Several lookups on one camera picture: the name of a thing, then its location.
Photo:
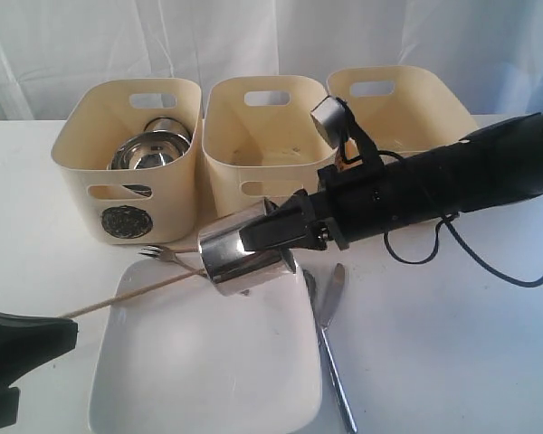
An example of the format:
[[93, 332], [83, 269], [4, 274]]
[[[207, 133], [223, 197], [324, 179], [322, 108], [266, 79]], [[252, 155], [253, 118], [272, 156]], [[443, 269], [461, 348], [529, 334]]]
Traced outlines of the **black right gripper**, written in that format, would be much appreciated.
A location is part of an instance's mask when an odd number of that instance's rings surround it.
[[240, 229], [246, 251], [324, 250], [389, 232], [389, 170], [358, 165], [319, 171], [316, 193], [296, 191], [281, 206], [263, 199], [263, 216]]

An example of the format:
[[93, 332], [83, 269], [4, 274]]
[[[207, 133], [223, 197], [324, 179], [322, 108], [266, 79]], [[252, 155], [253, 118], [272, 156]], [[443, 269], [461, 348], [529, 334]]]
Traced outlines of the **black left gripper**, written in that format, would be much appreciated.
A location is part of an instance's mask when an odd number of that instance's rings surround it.
[[0, 312], [0, 429], [18, 418], [19, 389], [7, 386], [72, 351], [77, 337], [78, 324], [71, 319]]

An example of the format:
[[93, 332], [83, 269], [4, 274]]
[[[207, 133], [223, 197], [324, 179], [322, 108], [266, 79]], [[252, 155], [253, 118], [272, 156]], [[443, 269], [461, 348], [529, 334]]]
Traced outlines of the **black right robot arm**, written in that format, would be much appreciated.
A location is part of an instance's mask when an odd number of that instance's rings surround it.
[[456, 212], [518, 203], [543, 194], [543, 113], [510, 118], [449, 146], [385, 163], [348, 104], [327, 96], [310, 115], [342, 150], [356, 141], [350, 167], [318, 171], [316, 193], [295, 192], [240, 231], [248, 251], [342, 250], [354, 241]]

